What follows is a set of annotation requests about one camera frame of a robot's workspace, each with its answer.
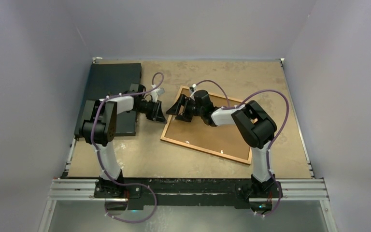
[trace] wooden frame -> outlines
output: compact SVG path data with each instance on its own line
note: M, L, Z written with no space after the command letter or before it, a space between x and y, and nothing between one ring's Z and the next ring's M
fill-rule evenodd
M180 86L180 89L177 93L177 96L174 99L174 103L180 97L180 94L184 91L184 89L189 90L189 88L186 87L186 86ZM214 97L218 97L218 98L222 98L222 99L225 100L225 97L222 96L222 95L219 95L219 94L209 93L209 95L214 96ZM231 101L235 101L235 102L242 102L241 100L235 99L235 98L230 98L229 97L228 99L231 100ZM169 143L172 143L172 144L175 144L175 145L180 145L180 146L183 146L183 147L191 148L191 149L201 151L201 152L204 152L204 153L208 153L208 154L211 154L211 155L215 155L215 156L218 156L218 157L223 157L223 158L226 158L226 159L229 159L229 160L234 160L234 161L237 161L237 162L240 162L240 163L244 163L244 164L248 164L248 165L251 164L252 152L251 152L251 149L249 148L249 145L246 145L247 148L248 148L248 158L247 159L242 159L242 158L239 158L239 157L236 157L236 156L224 154L222 152L206 149L204 147L192 145L192 144L189 144L189 143L186 143L186 142L181 142L181 141L166 137L167 131L170 127L170 124L171 124L172 120L173 120L173 116L169 115L168 120L167 120L167 124L164 127L164 130L163 130L163 133L161 134L160 140L166 141L166 142L169 142Z

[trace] tan tabletop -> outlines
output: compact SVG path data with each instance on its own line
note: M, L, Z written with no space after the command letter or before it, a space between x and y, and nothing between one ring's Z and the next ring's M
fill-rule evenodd
M161 87L166 92L159 97L163 112L174 103L181 85L191 86L205 79L216 81L228 96L237 99L244 99L265 88L279 90L289 97L285 76L278 61L140 62L143 67L142 84L147 89L151 88L154 73L163 72L165 75ZM222 94L212 83L203 83L199 89ZM253 99L274 119L279 129L285 117L284 100L275 93L262 93ZM115 137L113 140L116 158L125 177L248 178L252 173L250 165L161 141L164 124L149 121L143 114L139 114L137 126L136 136ZM311 178L292 108L285 129L272 147L272 164L277 178ZM92 148L84 140L78 141L69 176L95 177L99 173L100 168Z

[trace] white enclosure wall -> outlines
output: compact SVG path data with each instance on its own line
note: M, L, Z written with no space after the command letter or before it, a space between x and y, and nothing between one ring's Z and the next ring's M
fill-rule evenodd
M282 58L316 0L66 0L92 56Z
M371 231L371 0L319 0L284 62L341 231Z
M0 231L37 231L90 62L61 1L0 0Z

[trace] metal frame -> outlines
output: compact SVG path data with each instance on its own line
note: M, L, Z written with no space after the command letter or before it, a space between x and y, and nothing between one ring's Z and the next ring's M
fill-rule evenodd
M319 201L329 232L337 232L335 220L329 204L328 192L323 179L279 179L284 192L282 201ZM105 201L94 198L96 179L54 179L49 190L39 232L49 230L57 201ZM250 202L266 199L249 199ZM125 198L107 199L125 202Z
M74 147L76 146L76 142L77 142L77 140L74 139L74 138L71 141L71 148L69 150L68 160L66 161L66 166L65 166L65 170L64 170L64 172L66 172L66 173L69 172L69 169L70 169L70 166L71 166L71 160L73 158Z

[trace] purple cable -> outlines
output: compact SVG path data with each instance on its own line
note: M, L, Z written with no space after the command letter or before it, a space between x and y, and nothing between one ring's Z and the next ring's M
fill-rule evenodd
M228 96L227 96L227 94L225 93L225 91L223 90L223 88L222 88L219 84L217 84L217 82L212 81L212 80L202 80L202 81L196 83L196 86L198 86L199 84L201 84L201 83L203 83L203 82L211 82L211 83L213 83L214 85L218 86L218 87L220 88L220 90L223 92L224 97L225 97L225 99L227 100L227 104L228 104L228 107L229 107L229 99L228 99Z
M281 134L282 130L284 129L285 127L285 124L286 124L286 121L288 121L288 114L289 114L289 102L288 102L288 98L286 98L286 96L281 93L280 91L278 90L274 90L274 89L263 89L263 90L260 90L258 92L255 92L253 94L251 94L250 96L248 96L243 102L241 102L241 104L239 104L237 106L237 108L239 108L240 106L242 106L243 104L245 104L245 102L247 100L249 100L251 97L257 95L257 94L260 94L260 93L263 93L263 92L274 92L274 93L277 93L279 95L281 95L284 100L285 100L285 104L286 104L286 113L285 113L285 118L284 118L284 121L282 122L282 125L280 127L280 129L278 130L277 134L275 135L274 139L271 140L270 144L268 145L268 148L267 148L267 168L268 168L268 173L270 174L272 180L276 183L276 185L278 186L279 188L279 191L278 191L278 201L276 202L275 204L275 207L272 208L272 210L270 212L268 212L267 214L265 214L264 216L269 216L271 213L273 213L279 206L279 203L281 201L281 198L282 198L282 188L281 188L281 185L276 181L275 177L272 175L270 169L271 169L271 164L270 164L270 149L271 149L271 146L274 144L275 140L278 138L278 136ZM228 107L228 108L223 108L224 110L229 110L229 109L235 109L235 107Z
M117 218L113 215L111 215L108 211L107 211L107 208L105 208L106 210L106 215L111 217L112 219L115 219L115 220L118 220L118 221L122 221L122 222L125 222L125 223L141 223L141 222L144 222L146 220L148 220L149 218L151 218L151 216L154 214L154 212L156 211L157 209L157 197L156 197L156 194L153 192L153 190L148 187L147 185L144 185L144 184L141 184L141 183L130 183L130 184L122 184L122 183L119 183L117 181L115 181L111 176L110 174L107 172L107 170L104 169L104 165L103 165L103 162L101 161L101 157L100 157L100 151L99 151L99 146L97 146L97 144L95 143L94 141L94 134L95 134L95 127L96 127L96 124L97 124L97 121L99 120L99 116L100 116L100 110L102 109L103 105L109 100L109 99L113 99L113 98L118 98L118 97L125 97L125 96L137 96L137 95L142 95L142 94L146 94L146 93L149 93L153 90L155 90L156 88L158 88L161 83L163 83L163 80L164 80L164 74L162 72L157 72L156 74L154 74L153 76L153 80L154 80L154 77L157 75L157 74L160 74L161 75L161 81L160 83L148 90L148 91L145 91L145 92L141 92L141 93L128 93L128 94L122 94L122 95L113 95L113 96L110 96L110 97L107 97L105 98L101 103L100 103L100 106L96 112L96 116L95 116L95 119L94 119L94 122L93 122L93 127L92 127L92 131L90 133L90 141L92 142L92 145L95 147L95 149L97 150L96 152L96 155L97 155L97 159L99 160L99 165L101 167L101 169L103 170L104 174L113 182L115 183L116 185L119 185L119 186L132 186L132 185L139 185L139 186L142 186L142 187L145 187L146 189L148 189L151 194L153 195L153 198L154 198L154 207L153 207L153 210L151 211L151 213L141 219L141 220L135 220L135 221L130 221L130 220L125 220L125 219L121 219L121 218Z
M163 79L164 79L164 75L163 75L163 73L162 73L162 72L157 72L157 73L154 74L153 79L151 79L151 84L152 84L152 85L154 85L154 78L155 78L158 74L160 74L160 75L163 77Z

